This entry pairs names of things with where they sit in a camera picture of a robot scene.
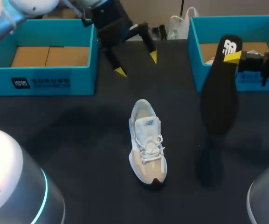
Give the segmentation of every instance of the cyan storage box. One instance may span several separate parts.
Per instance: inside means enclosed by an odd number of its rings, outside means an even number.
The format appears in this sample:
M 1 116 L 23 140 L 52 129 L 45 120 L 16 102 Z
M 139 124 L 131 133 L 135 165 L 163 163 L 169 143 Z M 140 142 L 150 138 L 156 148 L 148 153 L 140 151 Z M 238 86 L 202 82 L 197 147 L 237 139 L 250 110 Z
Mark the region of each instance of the cyan storage box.
M 17 48 L 90 47 L 87 66 L 11 68 Z M 79 19 L 28 20 L 0 42 L 0 96 L 93 95 L 98 40 Z
M 197 92 L 201 91 L 211 69 L 211 65 L 204 62 L 200 44 L 219 43 L 225 34 L 238 35 L 243 42 L 266 42 L 269 46 L 269 15 L 214 16 L 191 19 L 188 53 Z M 269 80 L 266 86 L 262 87 L 259 72 L 243 72 L 237 74 L 236 86 L 238 91 L 269 91 Z

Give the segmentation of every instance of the black tablecloth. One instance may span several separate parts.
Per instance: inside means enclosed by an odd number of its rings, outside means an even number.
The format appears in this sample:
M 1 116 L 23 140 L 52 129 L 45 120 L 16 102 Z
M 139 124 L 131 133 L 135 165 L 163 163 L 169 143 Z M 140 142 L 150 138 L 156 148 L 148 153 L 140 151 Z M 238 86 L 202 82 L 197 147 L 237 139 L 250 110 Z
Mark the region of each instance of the black tablecloth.
M 185 41 L 158 42 L 158 64 L 142 42 L 115 49 L 129 77 L 100 55 L 91 97 L 0 98 L 0 130 L 13 136 L 61 189 L 68 224 L 249 224 L 246 195 L 269 166 L 269 92 L 240 94 L 222 152 L 222 186 L 204 189 L 194 158 L 205 139 Z M 166 186 L 150 192 L 130 167 L 128 119 L 140 98 L 162 121 Z

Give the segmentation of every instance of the shoelace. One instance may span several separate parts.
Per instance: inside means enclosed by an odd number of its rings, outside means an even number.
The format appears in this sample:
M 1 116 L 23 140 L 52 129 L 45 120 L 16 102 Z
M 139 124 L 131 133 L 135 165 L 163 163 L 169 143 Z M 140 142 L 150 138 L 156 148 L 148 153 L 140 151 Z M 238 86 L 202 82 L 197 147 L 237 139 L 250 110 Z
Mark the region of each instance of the shoelace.
M 140 155 L 141 155 L 141 159 L 144 163 L 148 162 L 148 161 L 154 161 L 154 160 L 161 159 L 161 157 L 162 157 L 161 152 L 165 149 L 165 147 L 161 146 L 161 143 L 163 142 L 163 137 L 161 134 L 158 136 L 158 138 L 160 139 L 159 141 L 155 141 L 155 140 L 146 140 L 145 141 L 145 143 L 146 143 L 145 145 L 147 145 L 147 143 L 150 141 L 155 143 L 155 146 L 153 148 L 147 148 L 147 147 L 143 146 L 137 138 L 135 139 L 135 141 L 138 143 L 138 145 L 141 148 Z

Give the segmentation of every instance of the black insole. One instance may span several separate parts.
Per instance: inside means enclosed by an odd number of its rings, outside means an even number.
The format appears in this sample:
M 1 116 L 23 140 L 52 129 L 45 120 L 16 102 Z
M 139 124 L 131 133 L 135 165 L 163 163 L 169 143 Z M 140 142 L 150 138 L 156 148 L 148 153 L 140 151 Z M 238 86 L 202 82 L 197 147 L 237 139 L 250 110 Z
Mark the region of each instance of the black insole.
M 235 35 L 221 38 L 216 57 L 201 92 L 200 109 L 209 134 L 226 134 L 238 112 L 235 85 L 237 64 L 223 62 L 225 54 L 242 50 L 242 40 Z

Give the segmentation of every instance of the sneaker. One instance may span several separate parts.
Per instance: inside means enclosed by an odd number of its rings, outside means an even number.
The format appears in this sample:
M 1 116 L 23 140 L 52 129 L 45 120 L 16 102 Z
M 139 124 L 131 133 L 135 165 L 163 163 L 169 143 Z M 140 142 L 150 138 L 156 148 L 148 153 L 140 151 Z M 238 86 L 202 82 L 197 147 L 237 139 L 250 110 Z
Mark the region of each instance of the sneaker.
M 167 174 L 161 122 L 147 100 L 141 99 L 134 105 L 129 129 L 132 141 L 129 161 L 134 173 L 144 184 L 161 186 Z

